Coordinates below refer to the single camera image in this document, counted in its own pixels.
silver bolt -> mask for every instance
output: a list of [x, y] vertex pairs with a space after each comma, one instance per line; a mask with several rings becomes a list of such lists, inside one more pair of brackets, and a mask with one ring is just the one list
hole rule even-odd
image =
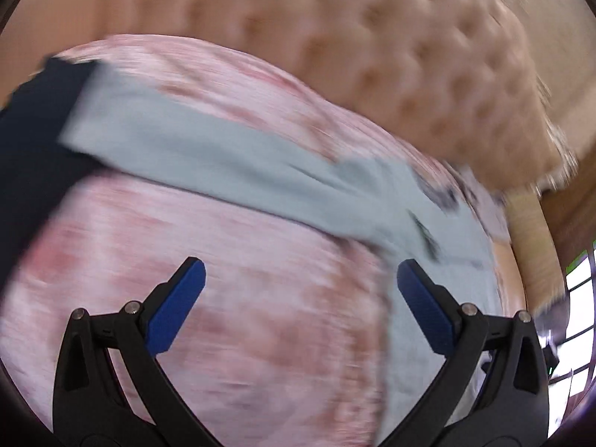
[[83, 316], [85, 315], [85, 310], [82, 307], [79, 307], [78, 309], [75, 309], [72, 314], [70, 315], [71, 318], [73, 318], [75, 321], [78, 321], [79, 319], [81, 319]]
[[124, 311], [127, 314], [136, 314], [140, 309], [141, 303], [139, 303], [139, 301], [130, 301], [129, 303], [126, 303], [126, 306], [124, 306]]
[[521, 322], [530, 322], [532, 320], [532, 315], [528, 311], [520, 311], [519, 318]]
[[478, 308], [472, 303], [462, 304], [461, 310], [466, 316], [476, 316], [478, 314]]

beige upholstered headboard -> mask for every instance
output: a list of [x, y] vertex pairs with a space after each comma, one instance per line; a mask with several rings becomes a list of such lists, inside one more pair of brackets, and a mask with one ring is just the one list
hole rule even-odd
[[1, 99], [44, 55], [114, 33], [252, 53], [491, 188], [559, 162], [522, 25], [500, 0], [22, 0], [0, 34]]

